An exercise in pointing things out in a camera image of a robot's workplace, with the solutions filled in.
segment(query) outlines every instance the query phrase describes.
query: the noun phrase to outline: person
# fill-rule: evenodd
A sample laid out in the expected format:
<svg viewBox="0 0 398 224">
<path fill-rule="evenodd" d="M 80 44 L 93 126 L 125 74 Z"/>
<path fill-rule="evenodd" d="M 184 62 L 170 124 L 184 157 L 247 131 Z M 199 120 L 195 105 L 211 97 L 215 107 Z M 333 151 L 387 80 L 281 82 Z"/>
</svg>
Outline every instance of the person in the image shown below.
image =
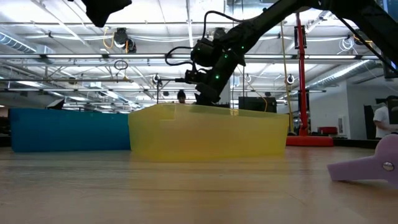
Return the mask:
<svg viewBox="0 0 398 224">
<path fill-rule="evenodd" d="M 185 99 L 186 99 L 186 98 L 187 98 L 187 97 L 185 96 L 185 93 L 184 93 L 183 90 L 180 90 L 180 91 L 177 93 L 178 102 L 180 102 L 180 103 L 185 103 Z"/>
<path fill-rule="evenodd" d="M 388 96 L 386 104 L 374 112 L 373 122 L 376 125 L 376 139 L 398 131 L 398 127 L 390 124 L 390 117 L 388 112 L 388 101 L 398 100 L 397 96 Z"/>
</svg>

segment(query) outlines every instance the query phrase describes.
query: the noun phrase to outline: red pole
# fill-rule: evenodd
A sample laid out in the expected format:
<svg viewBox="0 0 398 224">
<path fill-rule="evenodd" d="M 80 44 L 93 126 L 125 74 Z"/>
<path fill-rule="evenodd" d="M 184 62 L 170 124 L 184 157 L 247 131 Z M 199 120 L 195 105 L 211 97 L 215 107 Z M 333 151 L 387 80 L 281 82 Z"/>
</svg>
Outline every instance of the red pole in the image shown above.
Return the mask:
<svg viewBox="0 0 398 224">
<path fill-rule="evenodd" d="M 301 90 L 301 101 L 300 103 L 300 118 L 303 125 L 300 128 L 300 135 L 306 136 L 308 134 L 308 121 L 307 121 L 307 97 L 305 92 L 305 69 L 304 69 L 304 39 L 303 39 L 303 32 L 301 28 L 301 21 L 300 21 L 300 14 L 296 13 L 296 21 L 297 21 L 297 33 L 298 33 L 298 57 L 299 57 L 299 64 L 298 64 L 298 72 L 300 74 L 300 90 Z"/>
</svg>

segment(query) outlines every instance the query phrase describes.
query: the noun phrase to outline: red base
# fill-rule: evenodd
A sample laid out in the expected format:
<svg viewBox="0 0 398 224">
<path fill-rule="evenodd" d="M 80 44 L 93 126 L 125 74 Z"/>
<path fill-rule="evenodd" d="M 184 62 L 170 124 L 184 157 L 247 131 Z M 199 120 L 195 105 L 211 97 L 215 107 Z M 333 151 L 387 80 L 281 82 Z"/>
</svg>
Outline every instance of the red base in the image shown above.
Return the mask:
<svg viewBox="0 0 398 224">
<path fill-rule="evenodd" d="M 333 146 L 333 139 L 324 136 L 287 136 L 286 146 Z"/>
</svg>

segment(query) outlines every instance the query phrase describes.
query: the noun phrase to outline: white shirt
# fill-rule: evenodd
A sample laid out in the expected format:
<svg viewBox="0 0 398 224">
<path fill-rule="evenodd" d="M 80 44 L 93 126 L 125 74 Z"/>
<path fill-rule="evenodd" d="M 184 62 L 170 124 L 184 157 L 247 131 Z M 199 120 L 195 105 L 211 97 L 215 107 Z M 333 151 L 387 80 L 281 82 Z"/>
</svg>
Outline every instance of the white shirt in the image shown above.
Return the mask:
<svg viewBox="0 0 398 224">
<path fill-rule="evenodd" d="M 373 121 L 380 121 L 385 127 L 390 126 L 388 108 L 383 106 L 382 108 L 377 109 L 374 112 Z M 388 134 L 391 134 L 391 132 L 376 127 L 376 138 L 384 138 Z"/>
</svg>

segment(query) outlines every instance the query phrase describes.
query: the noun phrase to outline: yellow container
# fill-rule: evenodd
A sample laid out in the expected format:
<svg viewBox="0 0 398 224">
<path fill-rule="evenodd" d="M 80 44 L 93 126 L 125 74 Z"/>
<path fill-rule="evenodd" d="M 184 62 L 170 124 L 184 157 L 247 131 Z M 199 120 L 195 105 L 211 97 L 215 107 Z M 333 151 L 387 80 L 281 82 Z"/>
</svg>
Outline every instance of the yellow container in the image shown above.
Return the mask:
<svg viewBox="0 0 398 224">
<path fill-rule="evenodd" d="M 132 156 L 200 161 L 284 153 L 289 116 L 211 106 L 159 104 L 129 114 Z"/>
</svg>

